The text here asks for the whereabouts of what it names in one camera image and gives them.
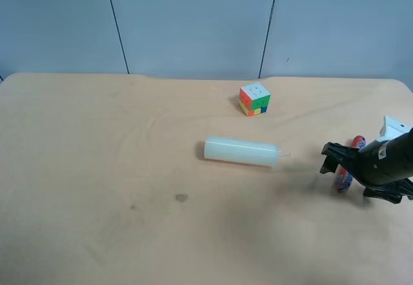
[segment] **dark spot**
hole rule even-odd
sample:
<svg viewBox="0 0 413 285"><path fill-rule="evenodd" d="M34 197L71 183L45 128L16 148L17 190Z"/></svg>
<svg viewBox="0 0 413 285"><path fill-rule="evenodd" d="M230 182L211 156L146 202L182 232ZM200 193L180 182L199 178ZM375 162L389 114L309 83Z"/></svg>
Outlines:
<svg viewBox="0 0 413 285"><path fill-rule="evenodd" d="M188 200L188 198L189 198L189 195L185 193L177 193L175 195L175 200L179 202L185 202L186 200Z"/></svg>

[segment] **white sticker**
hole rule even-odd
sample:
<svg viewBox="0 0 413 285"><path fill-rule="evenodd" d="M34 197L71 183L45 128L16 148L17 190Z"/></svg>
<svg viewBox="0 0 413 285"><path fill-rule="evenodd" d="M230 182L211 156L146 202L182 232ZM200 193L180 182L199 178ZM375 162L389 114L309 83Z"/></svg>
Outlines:
<svg viewBox="0 0 413 285"><path fill-rule="evenodd" d="M383 144L382 146L380 146L380 149L379 149L379 159L383 159L383 158L386 158L386 156L387 156L387 154L386 154L386 150L387 150L387 144L389 143L390 141L387 141L385 144Z"/></svg>

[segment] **colorful cube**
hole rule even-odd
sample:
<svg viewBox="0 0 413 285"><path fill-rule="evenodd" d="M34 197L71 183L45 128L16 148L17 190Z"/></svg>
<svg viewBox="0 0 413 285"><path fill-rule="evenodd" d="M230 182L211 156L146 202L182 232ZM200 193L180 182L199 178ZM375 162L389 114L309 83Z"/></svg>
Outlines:
<svg viewBox="0 0 413 285"><path fill-rule="evenodd" d="M257 115L267 111L271 94L259 83L241 87L238 103L246 116Z"/></svg>

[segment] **stain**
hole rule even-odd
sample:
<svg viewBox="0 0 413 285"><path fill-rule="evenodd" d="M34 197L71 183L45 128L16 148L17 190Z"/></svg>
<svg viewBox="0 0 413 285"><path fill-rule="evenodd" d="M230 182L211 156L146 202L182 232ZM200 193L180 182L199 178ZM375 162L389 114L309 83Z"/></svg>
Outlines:
<svg viewBox="0 0 413 285"><path fill-rule="evenodd" d="M178 193L175 195L175 200L179 202L185 202L188 200L188 198L189 198L189 195L185 193Z"/></svg>
<svg viewBox="0 0 413 285"><path fill-rule="evenodd" d="M105 265L106 263L105 258L103 258L103 256L100 255L98 252L96 252L96 250L93 247L91 247L89 244L86 244L86 243L82 243L82 246L85 249L85 251L88 253L88 255L90 256L90 258L93 259L94 262L96 262L100 266Z"/></svg>

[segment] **table surface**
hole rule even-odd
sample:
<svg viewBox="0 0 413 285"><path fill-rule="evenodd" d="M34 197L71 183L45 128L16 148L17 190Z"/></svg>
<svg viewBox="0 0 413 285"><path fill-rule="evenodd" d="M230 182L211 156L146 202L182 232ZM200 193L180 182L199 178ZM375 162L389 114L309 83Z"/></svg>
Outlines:
<svg viewBox="0 0 413 285"><path fill-rule="evenodd" d="M398 81L15 74L0 84L0 284L410 284L413 202L345 195L327 141L413 124ZM207 135L277 143L274 168L203 159Z"/></svg>

